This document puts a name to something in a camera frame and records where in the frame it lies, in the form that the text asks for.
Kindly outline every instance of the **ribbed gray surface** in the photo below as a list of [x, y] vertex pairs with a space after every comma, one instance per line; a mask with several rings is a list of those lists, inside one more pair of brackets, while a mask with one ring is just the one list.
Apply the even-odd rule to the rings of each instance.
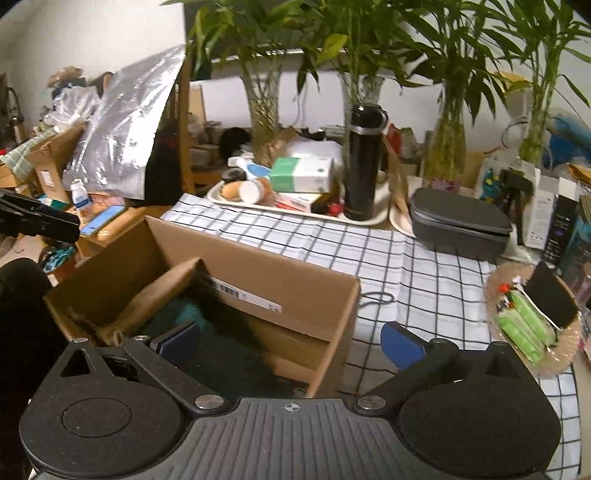
[[341, 400], [294, 403], [297, 411], [289, 400], [245, 399], [198, 420], [171, 456], [128, 480], [455, 479], [408, 453], [385, 420], [359, 417]]

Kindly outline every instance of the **white label sticker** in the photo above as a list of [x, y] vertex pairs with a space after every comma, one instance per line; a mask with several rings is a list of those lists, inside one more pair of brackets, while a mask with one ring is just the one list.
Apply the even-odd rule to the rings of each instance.
[[47, 170], [41, 170], [41, 178], [43, 183], [48, 187], [55, 187], [53, 179], [51, 178], [51, 173], [49, 173]]
[[216, 290], [221, 291], [227, 295], [230, 295], [238, 300], [247, 301], [264, 309], [271, 310], [272, 312], [281, 313], [281, 305], [273, 303], [272, 301], [265, 300], [261, 297], [248, 293], [247, 291], [240, 290], [239, 288], [233, 287], [217, 278], [212, 278], [213, 286]]

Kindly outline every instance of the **green and white box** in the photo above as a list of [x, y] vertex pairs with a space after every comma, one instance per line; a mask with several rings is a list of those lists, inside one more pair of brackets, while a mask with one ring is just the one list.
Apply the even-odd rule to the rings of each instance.
[[328, 157], [280, 157], [269, 180], [274, 192], [326, 193], [330, 191], [334, 162]]

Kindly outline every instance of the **silver screw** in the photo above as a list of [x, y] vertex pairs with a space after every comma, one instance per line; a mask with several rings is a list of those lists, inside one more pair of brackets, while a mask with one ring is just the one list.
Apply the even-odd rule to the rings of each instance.
[[382, 397], [370, 395], [361, 397], [357, 401], [357, 405], [359, 405], [364, 410], [379, 410], [380, 408], [384, 408], [386, 406], [386, 401]]
[[195, 405], [202, 410], [213, 410], [224, 404], [224, 400], [219, 395], [201, 395], [195, 399]]

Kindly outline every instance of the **glass vase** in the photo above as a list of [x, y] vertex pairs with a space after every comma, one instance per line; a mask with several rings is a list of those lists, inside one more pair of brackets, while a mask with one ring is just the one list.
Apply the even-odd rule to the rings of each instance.
[[242, 75], [252, 121], [252, 143], [255, 161], [265, 163], [262, 148], [279, 133], [278, 97], [281, 72]]
[[547, 117], [548, 113], [543, 110], [535, 109], [531, 112], [527, 133], [519, 147], [520, 159], [533, 163], [538, 168], [542, 165], [544, 131], [546, 129]]
[[421, 168], [424, 187], [460, 191], [466, 164], [463, 103], [462, 98], [444, 95], [440, 117]]
[[345, 106], [345, 141], [343, 143], [343, 159], [349, 165], [349, 138], [351, 134], [351, 112], [353, 105], [378, 103], [382, 92], [384, 77], [377, 75], [351, 75], [339, 72], [340, 84]]

